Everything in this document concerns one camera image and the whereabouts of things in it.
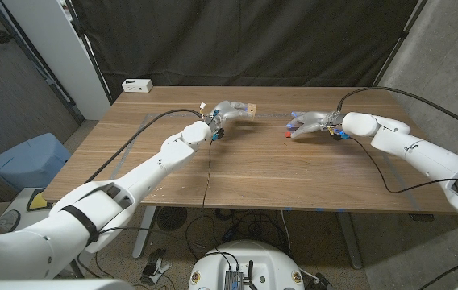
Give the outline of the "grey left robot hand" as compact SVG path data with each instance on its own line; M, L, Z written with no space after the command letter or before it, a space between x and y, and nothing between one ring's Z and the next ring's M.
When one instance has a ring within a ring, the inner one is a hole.
M207 123L212 132L223 128L226 121L236 118L253 118L253 112L248 104L239 101L222 101L207 116Z

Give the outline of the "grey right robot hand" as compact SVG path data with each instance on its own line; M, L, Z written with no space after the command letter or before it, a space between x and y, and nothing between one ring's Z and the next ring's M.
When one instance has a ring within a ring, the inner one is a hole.
M330 126L339 126L346 116L346 114L336 111L293 111L291 115L294 119L287 123L285 127L290 132L292 139L305 133L327 131Z

